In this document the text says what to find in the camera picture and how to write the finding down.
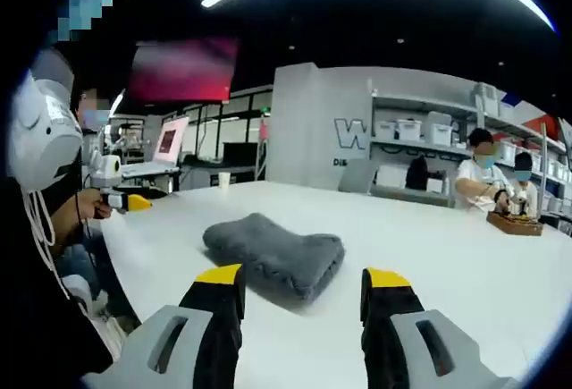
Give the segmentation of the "person's left hand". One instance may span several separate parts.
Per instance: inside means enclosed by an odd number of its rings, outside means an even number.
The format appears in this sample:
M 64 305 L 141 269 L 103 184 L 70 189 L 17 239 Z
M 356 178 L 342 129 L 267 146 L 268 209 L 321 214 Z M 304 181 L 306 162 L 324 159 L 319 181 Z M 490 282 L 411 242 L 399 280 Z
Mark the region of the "person's left hand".
M 103 201 L 102 194 L 97 189 L 80 191 L 77 194 L 77 204 L 81 220 L 106 219 L 112 214 L 112 208 Z

